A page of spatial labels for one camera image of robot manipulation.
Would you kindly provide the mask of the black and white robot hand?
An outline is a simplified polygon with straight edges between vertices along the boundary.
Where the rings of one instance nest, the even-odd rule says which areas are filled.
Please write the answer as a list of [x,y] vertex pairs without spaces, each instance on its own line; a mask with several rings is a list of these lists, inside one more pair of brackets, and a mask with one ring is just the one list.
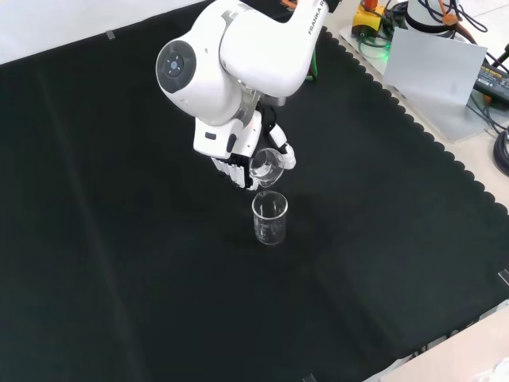
[[197,119],[193,149],[210,157],[217,170],[235,187],[249,191],[262,184],[250,171],[251,159],[262,150],[276,150],[285,170],[296,165],[293,147],[277,124],[277,113],[267,105],[259,105],[247,125],[233,119],[223,126],[212,127]]

